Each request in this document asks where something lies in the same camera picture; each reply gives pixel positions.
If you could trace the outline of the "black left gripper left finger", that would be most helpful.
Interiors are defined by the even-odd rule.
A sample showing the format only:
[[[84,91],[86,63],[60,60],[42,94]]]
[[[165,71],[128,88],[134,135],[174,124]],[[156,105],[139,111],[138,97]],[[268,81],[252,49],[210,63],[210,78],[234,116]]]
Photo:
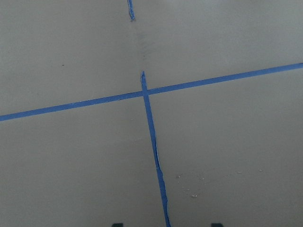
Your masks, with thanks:
[[[112,227],[124,227],[123,223],[114,223],[112,224]]]

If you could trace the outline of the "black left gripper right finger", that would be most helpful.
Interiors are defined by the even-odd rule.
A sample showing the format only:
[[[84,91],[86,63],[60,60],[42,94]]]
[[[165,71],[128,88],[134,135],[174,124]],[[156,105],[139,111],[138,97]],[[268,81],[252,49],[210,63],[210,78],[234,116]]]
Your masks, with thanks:
[[[222,227],[221,223],[212,223],[211,227]]]

